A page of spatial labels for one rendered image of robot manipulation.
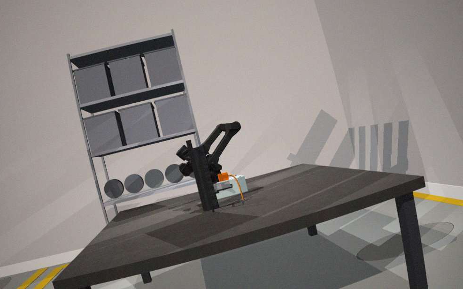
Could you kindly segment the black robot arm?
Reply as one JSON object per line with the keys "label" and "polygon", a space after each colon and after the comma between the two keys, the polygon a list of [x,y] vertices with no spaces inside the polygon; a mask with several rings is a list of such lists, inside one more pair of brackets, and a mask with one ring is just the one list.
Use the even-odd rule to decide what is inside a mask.
{"label": "black robot arm", "polygon": [[[208,163],[211,162],[212,164],[209,164],[209,169],[210,172],[214,172],[212,175],[217,175],[221,174],[222,166],[218,164],[219,157],[221,156],[223,150],[225,147],[228,145],[229,141],[231,138],[241,129],[241,125],[239,122],[233,122],[233,123],[225,123],[225,124],[219,124],[216,126],[216,128],[213,130],[213,132],[209,135],[209,137],[205,140],[204,143],[202,143],[200,146],[204,146],[205,153],[209,152],[209,149],[213,142],[217,139],[217,137],[220,135],[222,131],[225,132],[225,135],[223,136],[222,140],[220,143],[217,145],[216,149],[214,150],[213,154],[207,155],[207,160]],[[182,152],[186,150],[187,147],[183,145],[180,150],[176,153],[178,157],[180,157],[182,160],[185,160]],[[187,163],[182,163],[179,166],[180,172],[185,176],[189,176],[192,172],[193,169],[189,165],[189,161]]]}

